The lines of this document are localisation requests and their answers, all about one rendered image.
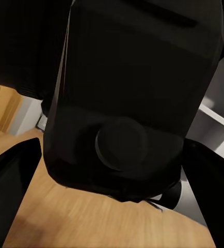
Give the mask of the digital camera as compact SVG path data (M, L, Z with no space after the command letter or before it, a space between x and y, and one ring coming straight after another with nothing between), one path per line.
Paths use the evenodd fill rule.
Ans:
M121 203L178 183L222 58L224 0L0 0L0 85L42 100L48 174Z

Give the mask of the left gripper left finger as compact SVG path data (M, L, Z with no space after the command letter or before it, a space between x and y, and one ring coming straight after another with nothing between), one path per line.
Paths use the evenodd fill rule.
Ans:
M41 145L37 137L20 142L0 155L0 248L41 157Z

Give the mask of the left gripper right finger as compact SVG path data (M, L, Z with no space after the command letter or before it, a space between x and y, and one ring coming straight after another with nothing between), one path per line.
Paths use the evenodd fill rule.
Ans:
M201 142L185 138L181 165L215 248L224 248L224 158Z

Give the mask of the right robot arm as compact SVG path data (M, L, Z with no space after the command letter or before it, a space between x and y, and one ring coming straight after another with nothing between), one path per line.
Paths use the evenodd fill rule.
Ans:
M175 186L163 194L146 199L168 209L173 209L180 214L207 227L203 214L197 203L195 195L187 181L179 180Z

